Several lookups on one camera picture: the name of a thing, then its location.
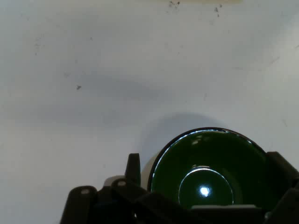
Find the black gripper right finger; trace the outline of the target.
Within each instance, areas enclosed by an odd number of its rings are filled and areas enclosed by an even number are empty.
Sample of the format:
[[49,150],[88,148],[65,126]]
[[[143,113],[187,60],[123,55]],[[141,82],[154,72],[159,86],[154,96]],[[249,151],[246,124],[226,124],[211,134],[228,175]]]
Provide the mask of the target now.
[[265,219],[266,224],[299,222],[299,172],[280,153],[267,152],[268,177],[280,199]]

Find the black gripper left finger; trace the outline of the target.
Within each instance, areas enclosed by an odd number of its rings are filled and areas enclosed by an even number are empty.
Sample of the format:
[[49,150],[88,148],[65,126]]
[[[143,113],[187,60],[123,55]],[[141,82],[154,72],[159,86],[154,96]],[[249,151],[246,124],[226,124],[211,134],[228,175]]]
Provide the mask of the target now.
[[72,189],[61,217],[62,224],[182,224],[187,212],[158,193],[141,187],[139,154],[129,154],[124,177],[97,190]]

